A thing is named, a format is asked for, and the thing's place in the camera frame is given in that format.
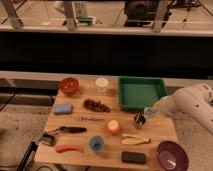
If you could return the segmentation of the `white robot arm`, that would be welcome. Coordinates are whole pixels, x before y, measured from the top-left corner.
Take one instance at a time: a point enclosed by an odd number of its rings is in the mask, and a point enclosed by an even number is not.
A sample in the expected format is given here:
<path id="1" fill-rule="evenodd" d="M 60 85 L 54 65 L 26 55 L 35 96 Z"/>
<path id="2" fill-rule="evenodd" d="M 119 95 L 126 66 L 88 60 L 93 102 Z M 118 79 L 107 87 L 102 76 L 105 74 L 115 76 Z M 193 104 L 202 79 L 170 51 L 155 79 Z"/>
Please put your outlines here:
<path id="1" fill-rule="evenodd" d="M 213 89 L 200 83 L 176 90 L 173 94 L 162 97 L 157 103 L 159 111 L 166 116 L 184 113 L 191 116 L 213 135 Z"/>

